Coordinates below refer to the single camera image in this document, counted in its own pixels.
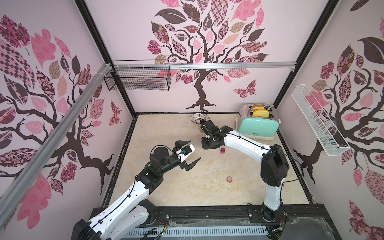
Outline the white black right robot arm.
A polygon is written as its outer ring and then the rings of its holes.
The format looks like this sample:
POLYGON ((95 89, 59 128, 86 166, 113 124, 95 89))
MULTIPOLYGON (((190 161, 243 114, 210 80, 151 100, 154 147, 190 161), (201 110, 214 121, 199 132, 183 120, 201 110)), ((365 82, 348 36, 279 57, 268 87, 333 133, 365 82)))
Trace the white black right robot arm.
POLYGON ((261 144, 249 139, 228 126, 218 128, 201 126, 206 135, 202 138, 202 148, 213 150, 226 146, 242 152, 261 165, 260 177, 266 184, 266 195, 262 204, 261 216, 269 223, 275 221, 282 206, 281 193, 284 180, 290 166, 287 156, 278 144, 273 146, 261 144))

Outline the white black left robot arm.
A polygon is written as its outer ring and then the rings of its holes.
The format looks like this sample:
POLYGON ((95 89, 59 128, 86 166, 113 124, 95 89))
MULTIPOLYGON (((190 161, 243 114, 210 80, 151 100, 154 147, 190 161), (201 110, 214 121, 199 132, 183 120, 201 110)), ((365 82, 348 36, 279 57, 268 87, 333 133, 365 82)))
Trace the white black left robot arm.
POLYGON ((165 173, 176 167, 191 170, 198 161, 189 164, 187 158, 195 150, 191 141, 177 141, 173 149, 164 145, 153 147, 149 162, 128 190, 90 220, 78 221, 71 239, 120 240, 134 228, 155 221, 157 207, 148 196, 163 182, 165 173))

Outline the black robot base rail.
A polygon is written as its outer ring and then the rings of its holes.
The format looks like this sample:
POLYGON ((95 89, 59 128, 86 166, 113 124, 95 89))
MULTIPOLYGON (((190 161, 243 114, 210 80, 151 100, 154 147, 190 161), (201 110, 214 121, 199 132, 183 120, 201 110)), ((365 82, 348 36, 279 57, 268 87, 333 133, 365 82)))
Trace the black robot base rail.
POLYGON ((261 205, 158 207, 156 215, 173 223, 195 223, 202 220, 247 220, 251 224, 279 225, 295 218, 330 220, 324 205, 283 205, 274 214, 265 215, 261 205))

